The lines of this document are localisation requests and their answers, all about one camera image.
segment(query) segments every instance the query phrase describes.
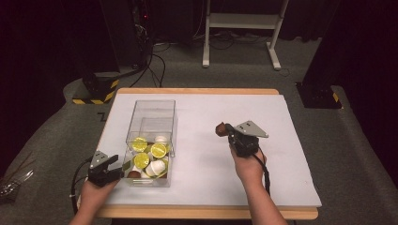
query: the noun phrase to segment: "yellow and black tape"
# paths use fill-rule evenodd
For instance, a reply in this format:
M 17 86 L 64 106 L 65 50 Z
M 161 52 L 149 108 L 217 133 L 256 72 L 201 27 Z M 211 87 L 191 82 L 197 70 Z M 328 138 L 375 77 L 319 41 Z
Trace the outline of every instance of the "yellow and black tape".
M 102 88 L 102 93 L 100 97 L 74 97 L 72 99 L 73 103 L 83 105 L 83 104 L 107 104 L 111 101 L 115 94 L 115 89 L 119 80 L 112 81 L 108 87 Z

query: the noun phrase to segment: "black curtain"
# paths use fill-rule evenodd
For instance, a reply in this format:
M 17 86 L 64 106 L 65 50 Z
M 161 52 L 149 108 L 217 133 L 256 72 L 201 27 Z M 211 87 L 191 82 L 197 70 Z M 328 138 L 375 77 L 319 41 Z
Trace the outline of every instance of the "black curtain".
M 352 53 L 335 84 L 344 88 L 369 143 L 398 186 L 398 5 L 392 0 L 341 4 Z
M 0 175 L 33 133 L 65 104 L 65 85 L 80 78 L 63 44 L 61 15 L 59 1 L 0 2 Z

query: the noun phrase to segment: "wrist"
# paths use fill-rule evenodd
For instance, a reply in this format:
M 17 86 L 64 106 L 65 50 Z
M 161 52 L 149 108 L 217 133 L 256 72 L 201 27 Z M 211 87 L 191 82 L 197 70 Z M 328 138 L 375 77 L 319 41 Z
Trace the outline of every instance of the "wrist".
M 252 190 L 252 189 L 259 189 L 259 188 L 264 188 L 263 182 L 260 180 L 248 180 L 242 182 L 243 187 L 245 188 L 246 191 Z

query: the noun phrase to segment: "gray carpet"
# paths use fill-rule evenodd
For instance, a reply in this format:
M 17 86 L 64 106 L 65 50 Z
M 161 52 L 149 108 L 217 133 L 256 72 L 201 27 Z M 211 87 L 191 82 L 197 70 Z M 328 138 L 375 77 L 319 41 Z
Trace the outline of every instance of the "gray carpet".
M 211 44 L 222 48 L 226 43 L 214 40 Z M 398 224 L 397 189 L 363 135 L 344 89 L 332 87 L 344 105 L 341 110 L 305 109 L 301 103 L 295 83 L 302 81 L 319 41 L 279 40 L 280 71 L 272 68 L 264 44 L 210 49 L 209 68 L 202 68 L 200 47 L 176 44 L 166 50 L 167 45 L 157 46 L 156 54 L 166 63 L 163 86 L 278 89 L 287 101 L 323 203 L 316 220 L 297 224 Z M 151 68 L 161 75 L 162 63 L 156 57 Z M 138 77 L 121 79 L 118 88 L 130 86 Z M 33 135 L 8 168 L 12 173 L 26 158 L 26 162 L 35 160 L 15 175 L 35 170 L 21 186 L 16 202 L 0 205 L 0 224 L 67 224 L 73 217 L 69 199 L 73 173 L 93 155 L 105 125 L 99 113 L 107 115 L 112 106 L 73 104 L 71 98 L 79 84 L 75 81 L 65 87 L 67 103 Z M 135 86 L 154 87 L 149 71 Z M 110 223 L 107 218 L 95 221 Z

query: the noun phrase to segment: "white shelf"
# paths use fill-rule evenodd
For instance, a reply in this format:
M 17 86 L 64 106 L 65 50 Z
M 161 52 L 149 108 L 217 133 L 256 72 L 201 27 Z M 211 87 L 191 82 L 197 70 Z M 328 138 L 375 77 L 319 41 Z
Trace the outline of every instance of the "white shelf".
M 211 13 L 209 27 L 275 29 L 278 15 Z
M 289 0 L 283 0 L 282 8 L 276 15 L 238 14 L 238 13 L 211 13 L 210 0 L 207 0 L 206 36 L 203 49 L 203 68 L 210 66 L 209 36 L 210 27 L 264 29 L 273 30 L 272 40 L 267 43 L 267 50 L 275 70 L 281 69 L 278 56 L 275 52 L 275 43 L 281 30 L 284 13 Z

